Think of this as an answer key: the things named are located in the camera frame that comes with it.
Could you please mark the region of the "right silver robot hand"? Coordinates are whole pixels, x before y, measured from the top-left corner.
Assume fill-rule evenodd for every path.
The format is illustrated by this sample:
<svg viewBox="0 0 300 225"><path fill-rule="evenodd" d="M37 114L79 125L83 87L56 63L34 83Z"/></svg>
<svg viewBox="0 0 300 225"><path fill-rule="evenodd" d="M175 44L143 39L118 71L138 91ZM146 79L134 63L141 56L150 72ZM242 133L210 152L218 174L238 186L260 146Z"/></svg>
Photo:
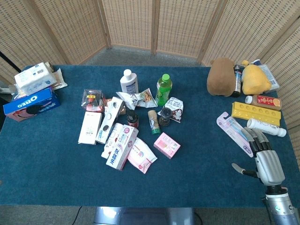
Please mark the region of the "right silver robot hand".
<svg viewBox="0 0 300 225"><path fill-rule="evenodd" d="M257 128L244 127L241 131L254 155L256 170L249 171L235 163L232 163L232 167L240 174L259 179L267 187L281 185L285 175L279 157L271 148L268 138Z"/></svg>

